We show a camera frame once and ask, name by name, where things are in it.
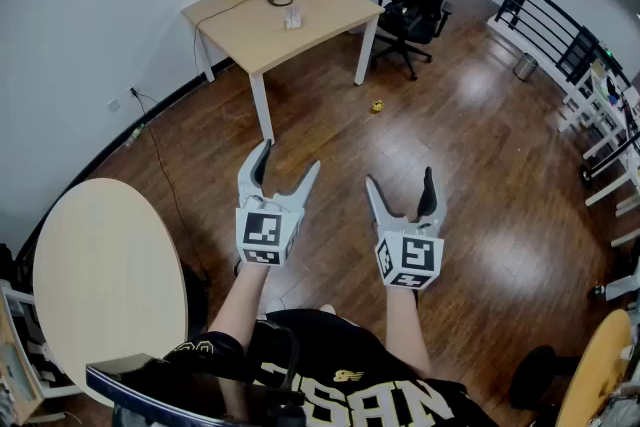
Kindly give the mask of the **black mesh office chair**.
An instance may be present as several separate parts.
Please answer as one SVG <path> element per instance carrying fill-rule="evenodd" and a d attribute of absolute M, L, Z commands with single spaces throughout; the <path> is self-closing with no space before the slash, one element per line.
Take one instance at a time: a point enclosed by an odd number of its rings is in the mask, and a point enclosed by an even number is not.
<path fill-rule="evenodd" d="M 371 64 L 375 66 L 389 54 L 399 54 L 409 69 L 409 79 L 415 81 L 417 75 L 409 55 L 422 56 L 428 63 L 433 60 L 422 48 L 441 35 L 453 12 L 452 5 L 447 0 L 378 0 L 378 5 L 384 8 L 377 23 L 382 32 L 374 38 L 387 47 L 371 57 Z"/>

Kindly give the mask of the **round wooden table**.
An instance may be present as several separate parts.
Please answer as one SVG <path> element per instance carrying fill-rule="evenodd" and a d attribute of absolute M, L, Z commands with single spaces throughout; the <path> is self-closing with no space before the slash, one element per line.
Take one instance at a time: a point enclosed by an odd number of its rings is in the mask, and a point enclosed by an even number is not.
<path fill-rule="evenodd" d="M 39 235 L 33 290 L 47 345 L 84 393 L 94 362 L 138 353 L 162 357 L 185 342 L 188 306 L 169 232 L 133 187 L 107 178 L 65 193 Z"/>

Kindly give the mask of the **black round stool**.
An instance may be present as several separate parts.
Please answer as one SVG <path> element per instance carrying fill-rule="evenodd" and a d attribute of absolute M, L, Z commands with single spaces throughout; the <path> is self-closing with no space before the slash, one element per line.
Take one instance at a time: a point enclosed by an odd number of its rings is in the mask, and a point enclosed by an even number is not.
<path fill-rule="evenodd" d="M 559 356 L 554 348 L 542 345 L 531 350 L 519 363 L 508 390 L 508 400 L 519 410 L 534 410 L 556 377 L 572 377 L 579 356 Z"/>

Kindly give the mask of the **row of white desks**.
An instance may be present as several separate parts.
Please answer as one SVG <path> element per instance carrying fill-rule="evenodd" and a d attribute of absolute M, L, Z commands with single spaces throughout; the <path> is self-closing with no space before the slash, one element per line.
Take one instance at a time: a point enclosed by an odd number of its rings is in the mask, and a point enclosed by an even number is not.
<path fill-rule="evenodd" d="M 569 113 L 558 130 L 574 125 L 593 129 L 600 139 L 582 156 L 580 178 L 586 187 L 608 167 L 618 164 L 621 174 L 593 193 L 585 204 L 592 206 L 620 187 L 630 185 L 633 192 L 615 207 L 615 216 L 640 212 L 640 91 L 629 85 L 622 74 L 601 60 L 595 60 L 564 99 Z"/>

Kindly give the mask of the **glossy black chair back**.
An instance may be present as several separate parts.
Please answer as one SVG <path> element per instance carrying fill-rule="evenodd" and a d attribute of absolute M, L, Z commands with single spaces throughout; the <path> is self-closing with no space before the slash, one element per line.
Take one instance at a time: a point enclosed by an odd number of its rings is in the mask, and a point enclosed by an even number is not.
<path fill-rule="evenodd" d="M 192 371 L 146 354 L 88 364 L 123 427 L 306 427 L 303 394 Z"/>

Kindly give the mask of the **round yellow table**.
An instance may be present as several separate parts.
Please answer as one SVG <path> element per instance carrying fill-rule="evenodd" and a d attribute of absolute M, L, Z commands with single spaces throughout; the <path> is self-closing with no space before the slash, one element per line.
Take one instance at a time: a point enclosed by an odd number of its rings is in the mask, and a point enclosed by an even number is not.
<path fill-rule="evenodd" d="M 621 358 L 631 346 L 631 322 L 621 309 L 599 324 L 571 379 L 555 427 L 586 427 L 606 403 L 628 362 Z"/>

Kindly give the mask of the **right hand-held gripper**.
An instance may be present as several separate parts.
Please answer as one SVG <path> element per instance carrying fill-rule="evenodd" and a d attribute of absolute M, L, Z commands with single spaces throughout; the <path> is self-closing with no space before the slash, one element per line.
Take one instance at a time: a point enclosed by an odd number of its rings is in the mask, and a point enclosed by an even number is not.
<path fill-rule="evenodd" d="M 447 199 L 440 176 L 427 166 L 415 222 L 393 212 L 376 179 L 368 174 L 365 189 L 375 222 L 376 260 L 386 287 L 426 289 L 440 275 L 444 240 L 440 222 L 446 217 Z"/>

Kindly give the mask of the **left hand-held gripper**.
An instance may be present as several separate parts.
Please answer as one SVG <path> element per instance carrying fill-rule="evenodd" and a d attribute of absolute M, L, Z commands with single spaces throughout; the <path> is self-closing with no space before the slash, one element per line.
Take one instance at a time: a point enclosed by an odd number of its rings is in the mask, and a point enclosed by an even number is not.
<path fill-rule="evenodd" d="M 245 263 L 284 266 L 296 241 L 304 207 L 320 171 L 315 160 L 289 193 L 262 193 L 272 141 L 263 140 L 248 155 L 238 172 L 239 207 L 236 209 L 236 246 Z"/>

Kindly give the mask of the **black metal railing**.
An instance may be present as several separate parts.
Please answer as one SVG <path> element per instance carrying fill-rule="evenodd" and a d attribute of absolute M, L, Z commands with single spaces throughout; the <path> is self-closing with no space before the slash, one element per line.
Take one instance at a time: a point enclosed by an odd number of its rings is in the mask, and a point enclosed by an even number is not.
<path fill-rule="evenodd" d="M 576 84 L 601 59 L 624 86 L 632 85 L 611 51 L 553 0 L 503 0 L 491 22 L 504 28 L 514 45 L 534 55 L 547 74 L 556 70 L 564 81 Z"/>

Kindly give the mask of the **person's right forearm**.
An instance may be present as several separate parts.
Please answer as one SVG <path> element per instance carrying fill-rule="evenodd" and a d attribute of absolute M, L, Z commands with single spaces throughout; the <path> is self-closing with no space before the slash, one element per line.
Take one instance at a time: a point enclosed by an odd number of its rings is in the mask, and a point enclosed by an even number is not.
<path fill-rule="evenodd" d="M 431 374 L 431 362 L 419 320 L 416 298 L 410 289 L 386 288 L 386 341 L 388 352 L 421 378 Z"/>

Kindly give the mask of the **square wooden table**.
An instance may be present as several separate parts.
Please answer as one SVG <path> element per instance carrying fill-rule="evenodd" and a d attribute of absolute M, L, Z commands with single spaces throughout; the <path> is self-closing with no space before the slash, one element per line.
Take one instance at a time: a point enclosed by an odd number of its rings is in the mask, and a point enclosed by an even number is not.
<path fill-rule="evenodd" d="M 262 137 L 274 139 L 264 73 L 351 29 L 365 27 L 354 83 L 365 79 L 379 15 L 370 0 L 294 0 L 302 27 L 285 29 L 284 8 L 267 0 L 199 0 L 181 10 L 194 27 L 194 46 L 203 38 L 219 47 L 248 75 Z"/>

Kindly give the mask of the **person's left forearm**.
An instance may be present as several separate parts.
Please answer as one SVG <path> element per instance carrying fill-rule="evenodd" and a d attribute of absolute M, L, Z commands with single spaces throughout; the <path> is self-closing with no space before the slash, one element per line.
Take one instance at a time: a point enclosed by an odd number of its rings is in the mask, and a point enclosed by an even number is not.
<path fill-rule="evenodd" d="M 229 335 L 244 351 L 247 350 L 269 270 L 265 265 L 241 264 L 227 297 L 209 327 L 210 331 Z"/>

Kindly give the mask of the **person's black jersey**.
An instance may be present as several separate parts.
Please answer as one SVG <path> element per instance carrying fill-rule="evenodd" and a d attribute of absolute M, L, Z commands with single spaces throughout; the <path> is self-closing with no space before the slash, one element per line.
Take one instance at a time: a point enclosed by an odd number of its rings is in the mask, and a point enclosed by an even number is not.
<path fill-rule="evenodd" d="M 271 388 L 291 374 L 307 427 L 498 427 L 464 385 L 421 377 L 368 330 L 316 309 L 266 315 L 248 348 L 211 331 L 164 358 Z"/>

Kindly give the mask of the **metal trash bin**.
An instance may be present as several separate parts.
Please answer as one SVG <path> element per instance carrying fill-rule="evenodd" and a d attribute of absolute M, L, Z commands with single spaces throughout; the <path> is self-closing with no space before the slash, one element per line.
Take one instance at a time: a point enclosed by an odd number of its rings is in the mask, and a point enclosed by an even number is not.
<path fill-rule="evenodd" d="M 513 74 L 522 82 L 527 82 L 538 68 L 538 61 L 529 53 L 524 53 L 513 68 Z"/>

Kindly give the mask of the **black round table base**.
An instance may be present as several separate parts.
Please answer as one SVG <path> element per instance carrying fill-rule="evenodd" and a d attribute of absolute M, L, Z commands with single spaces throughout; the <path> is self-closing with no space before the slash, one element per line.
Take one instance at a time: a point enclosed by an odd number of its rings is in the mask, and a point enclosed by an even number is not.
<path fill-rule="evenodd" d="M 201 334 L 208 326 L 208 284 L 186 263 L 181 263 L 187 299 L 187 340 Z"/>

